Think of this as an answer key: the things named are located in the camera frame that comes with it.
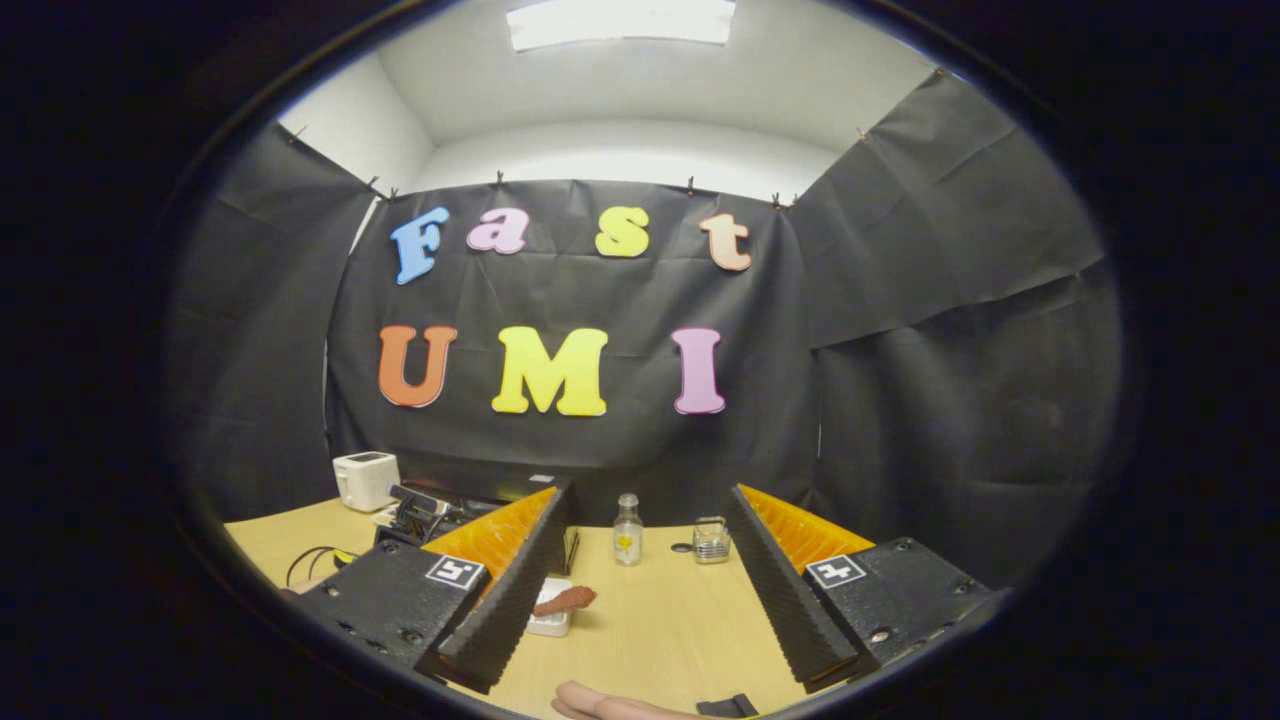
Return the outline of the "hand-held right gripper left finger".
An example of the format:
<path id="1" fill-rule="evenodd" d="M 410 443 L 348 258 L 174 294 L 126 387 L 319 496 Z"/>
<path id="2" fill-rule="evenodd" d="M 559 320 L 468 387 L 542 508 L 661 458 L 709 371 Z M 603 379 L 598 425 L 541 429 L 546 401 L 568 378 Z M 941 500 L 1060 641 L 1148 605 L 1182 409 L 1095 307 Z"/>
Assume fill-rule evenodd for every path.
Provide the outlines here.
<path id="1" fill-rule="evenodd" d="M 544 580 L 564 556 L 568 492 L 549 486 L 434 539 L 401 489 L 372 547 L 300 597 L 348 646 L 436 682 L 488 693 L 513 656 Z"/>

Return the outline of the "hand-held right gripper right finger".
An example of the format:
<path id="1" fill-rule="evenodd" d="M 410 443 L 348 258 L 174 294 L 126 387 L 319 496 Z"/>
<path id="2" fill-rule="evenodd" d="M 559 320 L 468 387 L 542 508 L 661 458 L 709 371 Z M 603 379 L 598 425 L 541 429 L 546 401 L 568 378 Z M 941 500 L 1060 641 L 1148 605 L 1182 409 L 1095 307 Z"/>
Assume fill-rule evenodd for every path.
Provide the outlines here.
<path id="1" fill-rule="evenodd" d="M 810 693 L 895 664 L 1009 594 L 918 539 L 876 544 L 745 484 L 731 489 L 726 516 L 788 667 Z"/>

